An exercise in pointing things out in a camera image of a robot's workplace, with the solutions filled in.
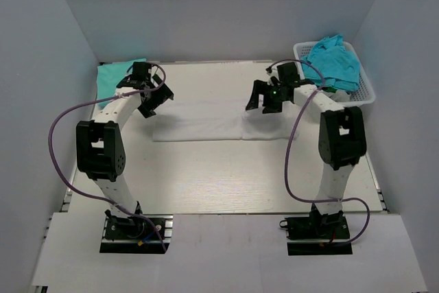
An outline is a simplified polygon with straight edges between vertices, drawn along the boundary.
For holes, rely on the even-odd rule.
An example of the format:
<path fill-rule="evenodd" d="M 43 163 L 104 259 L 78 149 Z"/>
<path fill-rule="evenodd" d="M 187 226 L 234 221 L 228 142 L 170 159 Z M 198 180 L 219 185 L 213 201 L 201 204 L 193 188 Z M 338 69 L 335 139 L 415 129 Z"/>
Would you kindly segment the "white t shirt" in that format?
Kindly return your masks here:
<path fill-rule="evenodd" d="M 270 141 L 289 138 L 298 108 L 283 104 L 280 113 L 263 114 L 262 107 L 245 110 L 242 99 L 176 102 L 156 111 L 155 142 Z"/>

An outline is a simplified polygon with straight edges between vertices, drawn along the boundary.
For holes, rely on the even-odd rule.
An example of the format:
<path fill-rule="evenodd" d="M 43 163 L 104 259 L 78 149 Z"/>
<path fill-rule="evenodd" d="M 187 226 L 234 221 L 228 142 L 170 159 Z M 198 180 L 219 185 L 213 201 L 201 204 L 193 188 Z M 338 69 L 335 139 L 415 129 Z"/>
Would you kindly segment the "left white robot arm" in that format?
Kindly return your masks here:
<path fill-rule="evenodd" d="M 121 229 L 129 237 L 144 232 L 145 220 L 138 216 L 140 204 L 123 175 L 127 156 L 121 131 L 134 112 L 149 119 L 156 115 L 158 107 L 173 98 L 160 65 L 133 62 L 105 107 L 76 126 L 78 169 L 101 189 L 110 205 L 110 215 L 123 218 Z"/>

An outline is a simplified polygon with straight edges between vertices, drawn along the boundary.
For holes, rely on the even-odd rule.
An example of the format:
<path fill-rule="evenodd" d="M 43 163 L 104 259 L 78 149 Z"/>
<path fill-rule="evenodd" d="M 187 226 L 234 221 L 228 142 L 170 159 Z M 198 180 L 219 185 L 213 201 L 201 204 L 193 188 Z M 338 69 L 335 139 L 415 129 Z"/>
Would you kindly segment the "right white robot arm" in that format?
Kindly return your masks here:
<path fill-rule="evenodd" d="M 273 74 L 272 66 L 266 71 L 270 74 L 267 82 L 253 82 L 247 111 L 262 107 L 263 114 L 275 114 L 282 112 L 285 102 L 299 106 L 290 137 L 295 135 L 305 111 L 319 120 L 318 152 L 324 165 L 317 196 L 312 200 L 292 197 L 318 210 L 309 227 L 314 235 L 326 237 L 335 228 L 331 215 L 342 211 L 349 176 L 367 150 L 363 113 L 358 106 L 343 106 L 333 101 L 322 87 L 311 80 L 302 80 L 297 73 L 285 73 L 278 67 L 278 73 Z"/>

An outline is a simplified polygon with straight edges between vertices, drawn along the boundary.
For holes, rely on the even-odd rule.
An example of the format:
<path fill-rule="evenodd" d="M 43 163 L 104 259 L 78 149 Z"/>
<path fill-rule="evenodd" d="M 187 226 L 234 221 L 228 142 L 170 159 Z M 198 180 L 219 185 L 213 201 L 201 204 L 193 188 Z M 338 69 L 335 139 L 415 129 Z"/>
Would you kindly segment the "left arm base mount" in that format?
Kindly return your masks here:
<path fill-rule="evenodd" d="M 149 223 L 140 218 L 118 218 L 110 210 L 106 210 L 105 214 L 100 253 L 163 255 L 165 250 L 156 232 L 160 234 L 165 248 L 169 248 L 174 220 L 172 215 L 152 216 L 152 223 Z"/>

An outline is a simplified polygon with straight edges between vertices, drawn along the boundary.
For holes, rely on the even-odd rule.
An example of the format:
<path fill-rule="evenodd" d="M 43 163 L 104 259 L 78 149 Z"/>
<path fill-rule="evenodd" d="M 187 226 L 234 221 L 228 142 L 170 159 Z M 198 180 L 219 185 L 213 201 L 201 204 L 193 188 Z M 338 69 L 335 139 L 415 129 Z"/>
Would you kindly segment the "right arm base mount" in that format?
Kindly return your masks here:
<path fill-rule="evenodd" d="M 346 217 L 342 211 L 321 214 L 315 205 L 309 215 L 288 217 L 279 222 L 287 233 L 289 256 L 352 255 Z"/>

